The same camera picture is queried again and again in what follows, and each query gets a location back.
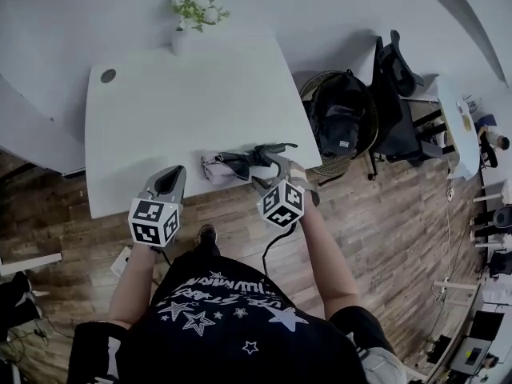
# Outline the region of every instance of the basket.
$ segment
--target basket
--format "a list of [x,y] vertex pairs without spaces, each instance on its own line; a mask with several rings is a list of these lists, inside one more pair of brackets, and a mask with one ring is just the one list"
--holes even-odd
[[[341,74],[341,71],[323,71],[310,78],[306,84],[298,92],[301,99],[304,101],[309,95],[313,95],[313,92],[329,78],[335,77]],[[378,133],[378,116],[377,108],[372,101],[370,106],[365,110],[364,115],[361,117],[359,124],[358,143],[356,145],[355,156],[341,156],[341,157],[324,157],[322,156],[322,165],[311,169],[316,174],[320,174],[329,178],[338,178],[344,175],[345,172],[350,168],[352,161],[365,152],[367,152],[375,142]]]

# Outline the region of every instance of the black t-shirt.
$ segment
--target black t-shirt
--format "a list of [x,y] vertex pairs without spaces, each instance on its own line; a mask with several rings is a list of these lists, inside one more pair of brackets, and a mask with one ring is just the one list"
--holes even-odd
[[325,321],[297,309],[249,266],[222,257],[185,264],[186,258],[170,268],[130,330],[96,322],[77,327],[69,383],[256,381],[283,374],[356,384],[366,383],[357,347],[392,352],[377,319],[361,307]]

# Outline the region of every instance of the star print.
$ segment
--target star print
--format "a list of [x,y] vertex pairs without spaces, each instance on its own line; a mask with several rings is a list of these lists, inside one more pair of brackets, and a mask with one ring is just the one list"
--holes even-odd
[[256,351],[259,351],[256,344],[258,344],[258,342],[246,342],[246,345],[242,347],[242,350],[245,350],[249,355],[251,355]]
[[248,313],[246,312],[246,309],[239,309],[237,308],[234,313],[234,316],[238,316],[238,318],[242,318],[243,316],[247,316]]
[[215,273],[210,270],[210,273],[211,273],[211,276],[210,276],[211,278],[225,278],[224,276],[221,275],[221,272]]
[[211,320],[208,320],[205,317],[205,311],[202,313],[196,314],[195,316],[190,313],[183,313],[186,318],[189,319],[188,322],[183,326],[183,329],[194,329],[197,334],[199,334],[202,337],[202,333],[205,330],[205,326],[212,326],[215,323]]
[[179,303],[171,302],[169,307],[166,307],[165,309],[160,310],[159,313],[167,313],[168,311],[170,311],[170,315],[173,318],[173,322],[175,322],[176,317],[179,315],[180,311],[193,310],[191,307],[187,307],[187,304],[189,304],[189,303],[179,304]]
[[269,307],[269,306],[265,306],[265,308],[275,316],[275,317],[272,317],[269,320],[269,322],[271,322],[271,323],[281,322],[291,332],[295,331],[295,323],[309,324],[303,318],[300,318],[295,315],[295,309],[293,307],[288,307],[287,309],[284,309],[284,310],[278,310],[278,309],[275,309],[275,308]]

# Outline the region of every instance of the black backpack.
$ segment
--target black backpack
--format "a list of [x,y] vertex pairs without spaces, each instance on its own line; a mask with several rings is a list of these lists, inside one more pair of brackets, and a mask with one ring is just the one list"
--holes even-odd
[[325,80],[316,89],[305,108],[321,155],[356,155],[359,122],[369,97],[368,88],[351,70]]

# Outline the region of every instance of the flower vase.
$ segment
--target flower vase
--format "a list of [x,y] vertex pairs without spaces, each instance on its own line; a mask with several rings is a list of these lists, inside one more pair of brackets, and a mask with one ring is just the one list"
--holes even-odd
[[170,41],[172,51],[174,55],[181,56],[183,54],[183,46],[185,45],[187,30],[178,28],[173,33],[172,39]]

